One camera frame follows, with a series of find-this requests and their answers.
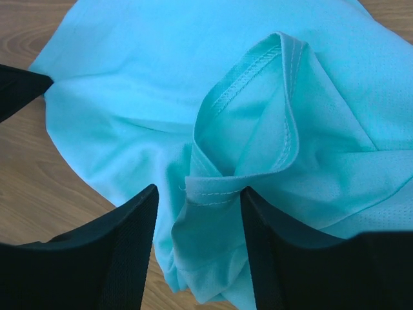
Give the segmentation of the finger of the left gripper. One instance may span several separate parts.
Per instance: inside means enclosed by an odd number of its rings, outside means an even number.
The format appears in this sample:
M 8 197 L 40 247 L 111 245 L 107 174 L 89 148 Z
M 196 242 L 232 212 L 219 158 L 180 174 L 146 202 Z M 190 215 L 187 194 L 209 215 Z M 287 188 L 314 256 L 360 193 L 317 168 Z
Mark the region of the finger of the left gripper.
M 42 96 L 53 84 L 53 80 L 46 75 L 6 65 L 0 65 L 0 67 L 1 122 Z

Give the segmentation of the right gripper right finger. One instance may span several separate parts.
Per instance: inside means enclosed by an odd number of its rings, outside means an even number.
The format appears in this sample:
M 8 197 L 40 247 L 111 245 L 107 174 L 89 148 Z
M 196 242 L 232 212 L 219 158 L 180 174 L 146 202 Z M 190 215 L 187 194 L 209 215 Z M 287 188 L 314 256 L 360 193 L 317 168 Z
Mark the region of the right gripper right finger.
M 412 233 L 341 239 L 241 191 L 241 213 L 258 309 L 411 309 Z

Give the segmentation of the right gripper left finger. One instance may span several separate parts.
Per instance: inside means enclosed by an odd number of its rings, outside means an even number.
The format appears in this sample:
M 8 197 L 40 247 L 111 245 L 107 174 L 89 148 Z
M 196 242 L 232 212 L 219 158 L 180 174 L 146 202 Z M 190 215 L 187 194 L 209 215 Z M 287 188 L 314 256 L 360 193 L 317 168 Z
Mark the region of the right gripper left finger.
M 149 185 L 122 206 L 47 242 L 1 245 L 2 309 L 139 309 L 159 194 Z

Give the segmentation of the teal t-shirt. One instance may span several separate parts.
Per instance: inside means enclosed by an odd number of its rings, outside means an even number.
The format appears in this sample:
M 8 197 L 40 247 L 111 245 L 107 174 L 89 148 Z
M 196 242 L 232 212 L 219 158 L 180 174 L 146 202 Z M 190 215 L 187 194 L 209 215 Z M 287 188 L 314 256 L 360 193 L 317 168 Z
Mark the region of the teal t-shirt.
M 78 1 L 31 64 L 116 206 L 153 183 L 173 291 L 254 309 L 239 194 L 341 238 L 412 228 L 412 45 L 357 1 Z

